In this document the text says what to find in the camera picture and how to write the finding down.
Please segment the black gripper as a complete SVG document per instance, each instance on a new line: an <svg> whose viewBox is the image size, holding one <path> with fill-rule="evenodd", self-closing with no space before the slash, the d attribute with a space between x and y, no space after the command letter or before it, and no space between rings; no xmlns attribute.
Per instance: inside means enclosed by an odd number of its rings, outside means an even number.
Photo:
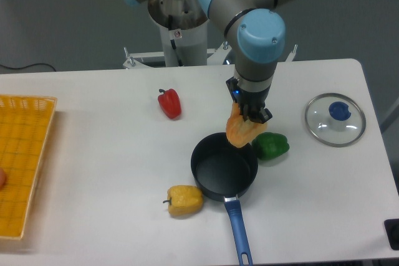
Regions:
<svg viewBox="0 0 399 266"><path fill-rule="evenodd" d="M234 103L238 104L240 115L244 121L250 119L253 123L266 123L272 118L272 113L266 108L266 98L270 88L260 92L250 92L238 85L239 80L231 77L226 81Z"/></svg>

